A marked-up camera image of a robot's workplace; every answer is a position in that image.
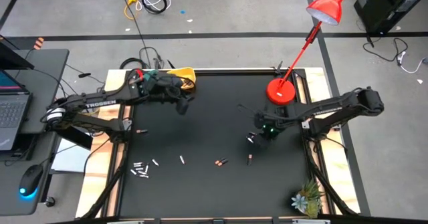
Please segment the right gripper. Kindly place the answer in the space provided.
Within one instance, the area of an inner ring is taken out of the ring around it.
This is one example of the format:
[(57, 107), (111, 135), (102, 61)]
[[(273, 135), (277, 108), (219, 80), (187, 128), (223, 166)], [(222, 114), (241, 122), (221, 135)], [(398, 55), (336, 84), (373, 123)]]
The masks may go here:
[(249, 132), (246, 139), (252, 144), (257, 144), (260, 148), (267, 148), (268, 140), (276, 139), (288, 127), (284, 120), (278, 116), (261, 110), (255, 112), (253, 122), (259, 132), (257, 134)]

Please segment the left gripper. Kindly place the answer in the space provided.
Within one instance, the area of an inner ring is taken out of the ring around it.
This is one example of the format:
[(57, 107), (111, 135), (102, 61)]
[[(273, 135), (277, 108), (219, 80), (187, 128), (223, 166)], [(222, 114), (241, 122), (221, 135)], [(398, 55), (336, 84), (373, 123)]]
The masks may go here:
[(184, 84), (180, 78), (150, 78), (146, 80), (146, 100), (178, 101), (176, 111), (185, 115), (195, 97), (191, 92), (182, 89)]

